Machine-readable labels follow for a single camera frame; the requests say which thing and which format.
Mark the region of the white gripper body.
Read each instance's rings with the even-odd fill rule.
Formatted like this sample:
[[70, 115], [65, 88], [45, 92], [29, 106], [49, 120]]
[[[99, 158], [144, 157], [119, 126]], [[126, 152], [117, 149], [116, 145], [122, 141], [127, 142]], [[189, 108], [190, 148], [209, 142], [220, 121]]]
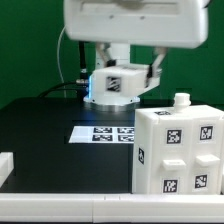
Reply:
[[208, 37], [209, 0], [64, 0], [69, 38], [196, 48]]

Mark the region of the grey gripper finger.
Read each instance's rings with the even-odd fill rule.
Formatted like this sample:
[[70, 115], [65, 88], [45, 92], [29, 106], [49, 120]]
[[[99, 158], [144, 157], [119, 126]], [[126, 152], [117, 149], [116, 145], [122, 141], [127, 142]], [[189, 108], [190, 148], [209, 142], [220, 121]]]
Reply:
[[164, 58], [166, 57], [168, 49], [166, 47], [155, 47], [153, 50], [153, 62], [149, 65], [148, 77], [157, 78], [161, 75], [162, 69], [160, 65], [162, 64]]
[[96, 69], [111, 67], [116, 65], [116, 60], [112, 58], [109, 49], [110, 43], [96, 44]]

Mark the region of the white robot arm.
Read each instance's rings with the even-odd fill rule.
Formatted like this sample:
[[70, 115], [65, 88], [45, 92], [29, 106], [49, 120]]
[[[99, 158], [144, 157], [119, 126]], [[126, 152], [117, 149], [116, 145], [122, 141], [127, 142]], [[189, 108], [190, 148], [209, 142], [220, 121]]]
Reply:
[[170, 48], [196, 48], [208, 37], [211, 0], [64, 0], [72, 40], [94, 42], [106, 63], [87, 79], [85, 105], [134, 108], [160, 85], [160, 64]]

